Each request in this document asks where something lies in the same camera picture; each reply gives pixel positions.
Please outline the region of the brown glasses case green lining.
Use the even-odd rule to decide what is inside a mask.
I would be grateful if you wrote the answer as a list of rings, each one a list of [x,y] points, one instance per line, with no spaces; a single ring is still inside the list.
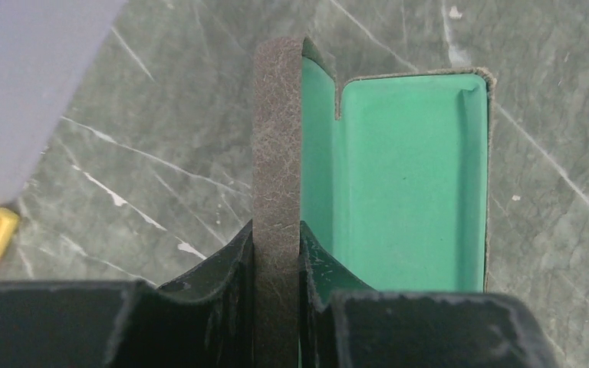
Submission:
[[[255,50],[257,367],[296,367],[301,231],[378,290],[487,288],[495,78],[483,67],[339,85],[313,42]]]

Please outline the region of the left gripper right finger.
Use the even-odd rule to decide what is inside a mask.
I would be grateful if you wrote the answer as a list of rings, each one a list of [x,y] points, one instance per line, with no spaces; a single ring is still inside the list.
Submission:
[[[496,293],[376,291],[300,225],[302,367],[556,367],[531,311]]]

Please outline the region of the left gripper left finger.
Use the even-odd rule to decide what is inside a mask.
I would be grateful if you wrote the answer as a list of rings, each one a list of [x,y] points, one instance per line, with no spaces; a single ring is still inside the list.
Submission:
[[[252,272],[247,224],[158,288],[0,281],[0,367],[250,367]]]

